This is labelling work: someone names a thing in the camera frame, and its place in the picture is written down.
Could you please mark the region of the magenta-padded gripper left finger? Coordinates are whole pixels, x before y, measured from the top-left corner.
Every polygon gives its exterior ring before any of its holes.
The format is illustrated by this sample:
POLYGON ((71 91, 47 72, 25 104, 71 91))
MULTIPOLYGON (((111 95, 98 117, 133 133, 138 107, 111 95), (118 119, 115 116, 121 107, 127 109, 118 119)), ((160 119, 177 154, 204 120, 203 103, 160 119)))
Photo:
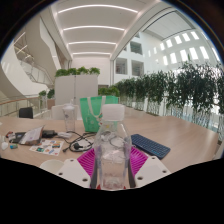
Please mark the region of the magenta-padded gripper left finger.
POLYGON ((97 171, 94 168, 95 154, 90 149, 77 159, 67 159, 57 175, 84 188, 94 189, 97 184, 97 171))

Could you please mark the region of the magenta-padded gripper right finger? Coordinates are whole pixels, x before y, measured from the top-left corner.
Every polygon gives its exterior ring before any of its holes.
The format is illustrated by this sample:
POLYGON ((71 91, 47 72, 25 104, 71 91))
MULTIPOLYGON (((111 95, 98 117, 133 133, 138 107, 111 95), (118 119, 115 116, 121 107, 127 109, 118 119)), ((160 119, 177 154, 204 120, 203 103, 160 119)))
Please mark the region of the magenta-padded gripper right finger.
POLYGON ((140 188, 170 174, 168 168, 156 157, 147 156, 133 147, 129 161, 129 184, 140 188))

